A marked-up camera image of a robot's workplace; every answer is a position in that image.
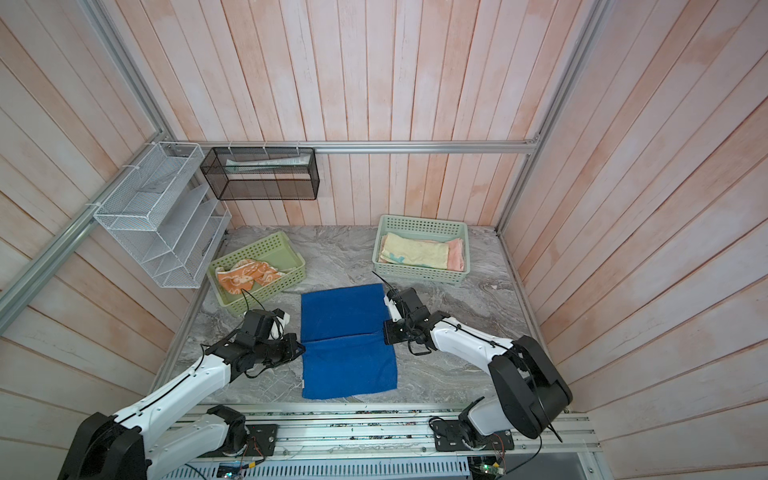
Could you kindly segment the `pink towel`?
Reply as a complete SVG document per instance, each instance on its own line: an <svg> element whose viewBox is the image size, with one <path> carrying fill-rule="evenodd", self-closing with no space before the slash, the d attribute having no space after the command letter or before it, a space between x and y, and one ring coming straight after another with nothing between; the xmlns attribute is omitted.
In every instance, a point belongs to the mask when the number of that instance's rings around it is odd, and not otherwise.
<svg viewBox="0 0 768 480"><path fill-rule="evenodd" d="M446 243L448 256L446 268L449 271L463 272L465 270L464 241L457 238Z"/></svg>

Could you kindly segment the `pale yellow teal towel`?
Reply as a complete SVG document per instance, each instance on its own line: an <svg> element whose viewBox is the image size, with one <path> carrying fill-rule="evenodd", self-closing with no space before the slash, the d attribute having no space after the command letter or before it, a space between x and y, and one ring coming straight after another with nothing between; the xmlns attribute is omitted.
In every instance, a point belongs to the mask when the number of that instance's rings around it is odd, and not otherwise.
<svg viewBox="0 0 768 480"><path fill-rule="evenodd" d="M376 260L383 263L446 270L450 247L446 243L414 240L389 233L382 237Z"/></svg>

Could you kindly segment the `blue towel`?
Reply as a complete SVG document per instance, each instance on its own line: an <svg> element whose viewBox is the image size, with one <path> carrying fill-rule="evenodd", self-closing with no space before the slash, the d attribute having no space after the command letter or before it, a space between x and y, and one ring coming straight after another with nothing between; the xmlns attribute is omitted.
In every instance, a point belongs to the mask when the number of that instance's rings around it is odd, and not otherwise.
<svg viewBox="0 0 768 480"><path fill-rule="evenodd" d="M395 350L384 336L390 319L381 284L303 294L302 397L329 400L396 389Z"/></svg>

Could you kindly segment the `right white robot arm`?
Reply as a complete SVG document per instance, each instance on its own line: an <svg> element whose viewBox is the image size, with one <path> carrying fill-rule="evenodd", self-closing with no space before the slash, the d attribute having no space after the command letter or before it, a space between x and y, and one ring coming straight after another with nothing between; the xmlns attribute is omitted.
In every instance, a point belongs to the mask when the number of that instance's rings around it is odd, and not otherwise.
<svg viewBox="0 0 768 480"><path fill-rule="evenodd" d="M463 359L491 378L495 394L470 404L459 417L465 441L513 429L535 439L573 401L573 393L542 346L532 337L496 337L468 327L443 312L410 309L392 302L384 324L385 343L416 343L425 354Z"/></svg>

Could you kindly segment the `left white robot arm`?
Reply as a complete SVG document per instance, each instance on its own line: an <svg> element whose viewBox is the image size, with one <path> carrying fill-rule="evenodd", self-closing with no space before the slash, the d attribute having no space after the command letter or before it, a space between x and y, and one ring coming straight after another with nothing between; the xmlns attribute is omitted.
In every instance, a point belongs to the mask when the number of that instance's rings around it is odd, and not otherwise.
<svg viewBox="0 0 768 480"><path fill-rule="evenodd" d="M160 479L209 452L243 456L250 432L242 413L214 406L183 428L175 423L208 395L259 365L274 369L306 351L296 334L222 339L187 370L112 415L94 413L78 427L62 479Z"/></svg>

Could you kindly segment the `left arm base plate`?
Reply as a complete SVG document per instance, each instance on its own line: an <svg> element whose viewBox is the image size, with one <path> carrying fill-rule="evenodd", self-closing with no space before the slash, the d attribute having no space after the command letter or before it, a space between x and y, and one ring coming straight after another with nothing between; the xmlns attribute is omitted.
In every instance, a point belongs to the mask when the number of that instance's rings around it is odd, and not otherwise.
<svg viewBox="0 0 768 480"><path fill-rule="evenodd" d="M274 455L279 426L277 424L248 423L247 434L239 449L223 446L200 455L200 458L255 456L268 458Z"/></svg>

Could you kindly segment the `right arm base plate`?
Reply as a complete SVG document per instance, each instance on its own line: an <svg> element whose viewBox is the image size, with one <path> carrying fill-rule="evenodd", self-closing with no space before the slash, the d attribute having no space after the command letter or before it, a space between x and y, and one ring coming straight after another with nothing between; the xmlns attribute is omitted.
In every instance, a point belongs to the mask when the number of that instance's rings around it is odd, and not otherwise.
<svg viewBox="0 0 768 480"><path fill-rule="evenodd" d="M428 426L438 452L494 450L505 453L514 449L513 438L505 431L482 435L467 421L446 420L442 417L431 417Z"/></svg>

